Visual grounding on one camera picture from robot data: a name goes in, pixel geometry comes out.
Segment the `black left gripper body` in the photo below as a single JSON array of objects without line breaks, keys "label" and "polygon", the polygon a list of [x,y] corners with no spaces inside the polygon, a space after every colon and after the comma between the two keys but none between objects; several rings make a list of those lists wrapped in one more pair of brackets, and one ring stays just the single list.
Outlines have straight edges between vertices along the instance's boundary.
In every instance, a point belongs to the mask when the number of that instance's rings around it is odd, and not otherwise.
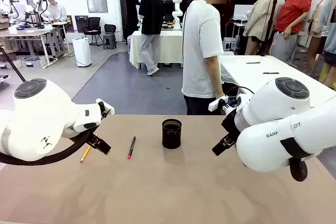
[{"label": "black left gripper body", "polygon": [[104,119],[109,114],[109,110],[105,107],[104,102],[98,102],[101,111],[101,118]]}]

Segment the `person's right forearm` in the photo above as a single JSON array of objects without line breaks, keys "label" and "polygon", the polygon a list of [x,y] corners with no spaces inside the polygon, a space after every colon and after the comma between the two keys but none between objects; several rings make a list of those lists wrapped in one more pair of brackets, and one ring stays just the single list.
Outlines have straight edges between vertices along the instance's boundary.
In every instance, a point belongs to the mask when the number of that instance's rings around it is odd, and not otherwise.
[{"label": "person's right forearm", "polygon": [[216,92],[223,92],[222,83],[221,83],[221,73],[219,69],[219,64],[217,61],[207,61],[206,63],[207,73],[211,80],[212,86]]}]

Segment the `black pen with red end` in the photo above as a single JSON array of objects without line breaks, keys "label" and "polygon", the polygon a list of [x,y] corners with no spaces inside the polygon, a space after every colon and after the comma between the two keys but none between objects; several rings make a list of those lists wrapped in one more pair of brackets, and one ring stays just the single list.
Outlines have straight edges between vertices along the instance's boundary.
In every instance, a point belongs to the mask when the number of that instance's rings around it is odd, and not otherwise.
[{"label": "black pen with red end", "polygon": [[132,142],[131,142],[131,146],[130,146],[130,149],[129,149],[127,159],[132,158],[132,153],[133,153],[133,150],[134,150],[135,141],[136,141],[136,137],[134,136],[133,139],[132,139]]}]

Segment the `person in white T-shirt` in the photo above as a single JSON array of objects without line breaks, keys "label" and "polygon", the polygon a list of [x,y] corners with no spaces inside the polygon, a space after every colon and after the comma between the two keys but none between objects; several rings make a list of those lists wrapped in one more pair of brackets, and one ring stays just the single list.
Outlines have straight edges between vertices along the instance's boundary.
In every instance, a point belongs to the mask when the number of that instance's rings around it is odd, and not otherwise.
[{"label": "person in white T-shirt", "polygon": [[218,62],[224,52],[220,13],[214,7],[220,1],[192,0],[183,18],[182,94],[187,115],[220,115],[218,109],[208,110],[216,96],[206,69],[207,61]]}]

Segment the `black tripod stand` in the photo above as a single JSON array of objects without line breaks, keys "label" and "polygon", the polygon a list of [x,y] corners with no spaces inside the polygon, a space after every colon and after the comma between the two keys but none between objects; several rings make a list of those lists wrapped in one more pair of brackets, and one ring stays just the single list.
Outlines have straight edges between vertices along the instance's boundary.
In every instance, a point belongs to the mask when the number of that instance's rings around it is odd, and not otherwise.
[{"label": "black tripod stand", "polygon": [[270,35],[270,31],[271,31],[271,27],[273,24],[273,17],[275,14],[275,8],[277,5],[278,0],[273,0],[273,4],[272,4],[272,9],[271,9],[271,13],[270,13],[270,17],[269,17],[269,21],[268,21],[268,26],[267,26],[267,30],[266,30],[266,34],[265,34],[265,41],[263,42],[262,46],[261,46],[261,56],[264,57],[265,53],[266,53],[266,44],[267,41],[269,39],[269,35]]}]

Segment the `yellow-green object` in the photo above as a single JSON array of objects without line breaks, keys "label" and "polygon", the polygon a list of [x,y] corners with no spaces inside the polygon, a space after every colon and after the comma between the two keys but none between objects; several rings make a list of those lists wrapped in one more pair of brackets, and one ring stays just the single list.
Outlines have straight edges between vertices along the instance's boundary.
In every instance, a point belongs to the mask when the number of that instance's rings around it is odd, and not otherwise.
[{"label": "yellow-green object", "polygon": [[319,82],[334,90],[334,85],[336,83],[336,67],[325,63],[322,68]]}]

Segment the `black tripod leg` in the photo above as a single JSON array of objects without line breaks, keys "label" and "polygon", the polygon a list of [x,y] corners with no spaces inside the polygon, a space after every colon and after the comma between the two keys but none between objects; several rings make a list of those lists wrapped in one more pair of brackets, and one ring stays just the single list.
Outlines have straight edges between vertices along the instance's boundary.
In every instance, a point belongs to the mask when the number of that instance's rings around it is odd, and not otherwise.
[{"label": "black tripod leg", "polygon": [[21,72],[18,70],[18,68],[15,66],[15,64],[13,63],[13,61],[7,55],[7,53],[3,49],[2,45],[0,45],[0,53],[2,53],[3,56],[6,58],[7,62],[11,65],[12,69],[16,72],[16,74],[19,76],[19,78],[21,79],[21,81],[22,82],[26,82],[26,79],[23,77],[23,75],[21,74]]}]

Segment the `wooden workbench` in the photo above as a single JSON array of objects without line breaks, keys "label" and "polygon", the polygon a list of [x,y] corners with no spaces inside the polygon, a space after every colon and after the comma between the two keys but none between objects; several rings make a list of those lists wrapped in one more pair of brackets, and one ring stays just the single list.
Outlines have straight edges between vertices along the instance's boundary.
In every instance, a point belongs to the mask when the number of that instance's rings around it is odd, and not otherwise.
[{"label": "wooden workbench", "polygon": [[47,68],[70,52],[67,38],[62,36],[66,34],[66,24],[54,22],[44,29],[27,28],[18,30],[16,34],[14,28],[10,27],[0,31],[0,44],[7,53],[15,53],[19,61],[21,57],[45,58],[47,64],[43,68]]}]

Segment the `black office chair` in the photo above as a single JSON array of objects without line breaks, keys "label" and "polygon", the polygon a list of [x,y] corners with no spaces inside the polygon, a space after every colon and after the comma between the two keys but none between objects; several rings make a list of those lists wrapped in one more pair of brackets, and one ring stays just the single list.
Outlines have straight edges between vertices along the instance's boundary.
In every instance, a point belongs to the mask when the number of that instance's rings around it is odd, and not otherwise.
[{"label": "black office chair", "polygon": [[90,45],[102,46],[103,39],[101,37],[100,17],[89,17],[88,26],[83,28],[85,37],[91,36]]}]

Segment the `clear plastic sheet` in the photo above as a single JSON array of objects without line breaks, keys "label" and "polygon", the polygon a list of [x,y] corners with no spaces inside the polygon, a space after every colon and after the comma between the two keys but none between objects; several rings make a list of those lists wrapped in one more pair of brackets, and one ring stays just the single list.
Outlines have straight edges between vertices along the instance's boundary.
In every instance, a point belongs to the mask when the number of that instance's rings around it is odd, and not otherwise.
[{"label": "clear plastic sheet", "polygon": [[220,63],[220,74],[221,74],[222,84],[224,83],[237,84],[237,82],[230,75],[230,73],[226,70],[226,68],[223,66],[222,63]]}]

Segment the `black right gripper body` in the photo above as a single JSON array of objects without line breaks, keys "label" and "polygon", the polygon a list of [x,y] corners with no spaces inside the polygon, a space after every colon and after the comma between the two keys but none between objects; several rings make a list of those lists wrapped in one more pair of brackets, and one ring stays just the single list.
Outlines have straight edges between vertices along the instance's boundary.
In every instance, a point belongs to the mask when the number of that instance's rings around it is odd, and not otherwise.
[{"label": "black right gripper body", "polygon": [[226,117],[222,121],[223,128],[230,136],[238,135],[238,129],[235,124],[235,115],[236,115],[236,109],[233,109],[226,115]]}]

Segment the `white air purifier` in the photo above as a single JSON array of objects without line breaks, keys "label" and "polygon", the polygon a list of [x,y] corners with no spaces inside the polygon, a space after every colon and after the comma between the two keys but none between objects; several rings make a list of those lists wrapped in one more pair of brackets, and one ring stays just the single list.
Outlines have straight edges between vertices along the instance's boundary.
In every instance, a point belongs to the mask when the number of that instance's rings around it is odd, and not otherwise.
[{"label": "white air purifier", "polygon": [[78,37],[72,40],[75,59],[78,67],[88,67],[92,64],[88,38]]}]

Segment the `seated man in white sweatshirt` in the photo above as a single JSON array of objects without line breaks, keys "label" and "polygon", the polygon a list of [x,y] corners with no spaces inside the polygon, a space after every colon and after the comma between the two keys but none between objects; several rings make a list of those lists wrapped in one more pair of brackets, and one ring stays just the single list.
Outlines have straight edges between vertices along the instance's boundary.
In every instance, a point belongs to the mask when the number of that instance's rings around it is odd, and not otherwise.
[{"label": "seated man in white sweatshirt", "polygon": [[67,14],[66,9],[56,0],[47,0],[48,7],[47,7],[47,18],[50,22],[66,22],[67,21]]}]

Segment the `black mesh pen holder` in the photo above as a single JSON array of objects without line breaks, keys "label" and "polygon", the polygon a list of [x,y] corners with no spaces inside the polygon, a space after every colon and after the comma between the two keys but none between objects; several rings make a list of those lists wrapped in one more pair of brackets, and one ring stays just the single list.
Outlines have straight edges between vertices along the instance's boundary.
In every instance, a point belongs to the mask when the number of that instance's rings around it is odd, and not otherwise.
[{"label": "black mesh pen holder", "polygon": [[162,145],[173,150],[181,146],[182,123],[177,119],[167,119],[162,122]]}]

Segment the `dark wall sign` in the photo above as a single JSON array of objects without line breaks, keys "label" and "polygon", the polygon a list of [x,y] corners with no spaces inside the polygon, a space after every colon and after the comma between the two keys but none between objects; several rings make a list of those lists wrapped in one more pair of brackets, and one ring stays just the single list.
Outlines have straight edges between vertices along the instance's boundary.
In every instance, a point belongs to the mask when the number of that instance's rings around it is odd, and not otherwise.
[{"label": "dark wall sign", "polygon": [[88,16],[75,16],[77,32],[84,33],[84,28],[88,27]]}]

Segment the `mannequin in dark red top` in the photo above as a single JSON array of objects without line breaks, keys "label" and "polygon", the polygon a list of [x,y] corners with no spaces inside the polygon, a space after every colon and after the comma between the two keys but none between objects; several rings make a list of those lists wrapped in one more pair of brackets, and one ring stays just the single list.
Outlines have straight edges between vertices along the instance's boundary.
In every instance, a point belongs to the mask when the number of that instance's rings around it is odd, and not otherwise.
[{"label": "mannequin in dark red top", "polygon": [[226,22],[229,22],[234,14],[234,6],[231,3],[231,0],[226,0]]}]

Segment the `man in black T-shirt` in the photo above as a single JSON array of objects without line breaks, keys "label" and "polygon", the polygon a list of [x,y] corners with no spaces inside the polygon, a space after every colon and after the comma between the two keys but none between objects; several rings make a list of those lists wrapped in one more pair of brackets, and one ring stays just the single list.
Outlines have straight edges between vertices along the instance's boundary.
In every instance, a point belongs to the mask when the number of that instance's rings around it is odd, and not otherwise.
[{"label": "man in black T-shirt", "polygon": [[139,16],[142,19],[140,53],[152,76],[159,71],[160,34],[164,17],[162,0],[141,0]]}]

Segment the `yellow pencil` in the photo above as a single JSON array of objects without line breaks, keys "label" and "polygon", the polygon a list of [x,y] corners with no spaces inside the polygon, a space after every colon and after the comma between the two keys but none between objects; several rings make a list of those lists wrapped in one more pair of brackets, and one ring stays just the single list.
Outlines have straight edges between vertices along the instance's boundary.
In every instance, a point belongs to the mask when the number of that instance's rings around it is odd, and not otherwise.
[{"label": "yellow pencil", "polygon": [[97,135],[94,133],[91,140],[88,142],[88,148],[86,149],[86,151],[84,152],[83,156],[81,157],[80,163],[83,163],[83,161],[86,159],[89,151],[92,148],[96,148],[97,145]]}]

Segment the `black and white workbench robot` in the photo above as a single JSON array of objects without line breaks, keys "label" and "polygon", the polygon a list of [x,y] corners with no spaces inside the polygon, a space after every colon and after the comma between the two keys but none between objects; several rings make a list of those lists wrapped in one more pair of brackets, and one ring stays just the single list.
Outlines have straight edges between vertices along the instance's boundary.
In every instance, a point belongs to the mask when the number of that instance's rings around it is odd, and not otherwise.
[{"label": "black and white workbench robot", "polygon": [[43,14],[47,11],[47,0],[26,0],[27,5],[25,7],[25,21],[33,24],[35,28],[44,29],[45,23]]}]

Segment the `grey plastic bin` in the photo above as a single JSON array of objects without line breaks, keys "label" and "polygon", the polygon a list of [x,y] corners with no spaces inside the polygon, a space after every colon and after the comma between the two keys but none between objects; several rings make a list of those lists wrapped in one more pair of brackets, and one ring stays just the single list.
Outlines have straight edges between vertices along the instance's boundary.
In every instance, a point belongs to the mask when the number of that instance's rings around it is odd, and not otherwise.
[{"label": "grey plastic bin", "polygon": [[46,59],[40,57],[21,57],[20,61],[24,68],[43,68],[47,64]]}]

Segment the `mannequin in beige coat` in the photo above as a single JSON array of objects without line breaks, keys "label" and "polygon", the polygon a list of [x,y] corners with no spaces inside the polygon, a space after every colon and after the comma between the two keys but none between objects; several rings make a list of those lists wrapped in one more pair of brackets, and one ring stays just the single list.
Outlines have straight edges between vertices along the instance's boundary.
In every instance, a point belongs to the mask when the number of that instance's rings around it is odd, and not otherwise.
[{"label": "mannequin in beige coat", "polygon": [[247,38],[245,55],[256,55],[259,45],[263,42],[268,44],[270,41],[271,33],[274,28],[277,12],[279,9],[279,0],[277,0],[277,4],[274,9],[269,35],[266,36],[273,3],[274,0],[257,0],[257,2],[253,5],[243,33],[243,36]]}]

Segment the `table with white cloth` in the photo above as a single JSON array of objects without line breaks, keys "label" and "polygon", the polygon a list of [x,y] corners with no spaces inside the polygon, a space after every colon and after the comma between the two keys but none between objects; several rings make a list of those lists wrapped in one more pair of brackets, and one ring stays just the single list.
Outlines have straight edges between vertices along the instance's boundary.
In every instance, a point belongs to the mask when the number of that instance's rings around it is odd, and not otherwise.
[{"label": "table with white cloth", "polygon": [[[160,54],[158,63],[183,64],[182,57],[182,32],[180,30],[163,30],[160,35]],[[139,69],[144,63],[141,54],[141,32],[135,31],[130,37],[129,62]]]}]

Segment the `white monitor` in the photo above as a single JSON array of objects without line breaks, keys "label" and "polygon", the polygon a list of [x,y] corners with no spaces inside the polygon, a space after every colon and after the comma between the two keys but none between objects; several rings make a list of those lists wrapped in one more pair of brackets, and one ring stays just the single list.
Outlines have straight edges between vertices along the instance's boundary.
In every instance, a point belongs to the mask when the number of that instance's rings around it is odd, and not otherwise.
[{"label": "white monitor", "polygon": [[238,5],[234,7],[233,20],[246,21],[249,19],[253,10],[253,5]]}]

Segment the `grey stool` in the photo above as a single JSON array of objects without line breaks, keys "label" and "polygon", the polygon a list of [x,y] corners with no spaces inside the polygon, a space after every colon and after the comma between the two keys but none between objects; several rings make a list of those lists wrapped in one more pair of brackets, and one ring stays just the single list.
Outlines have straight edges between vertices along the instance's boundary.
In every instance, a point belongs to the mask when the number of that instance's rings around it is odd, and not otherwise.
[{"label": "grey stool", "polygon": [[117,41],[114,33],[105,34],[103,36],[103,49],[114,50],[117,47]]}]

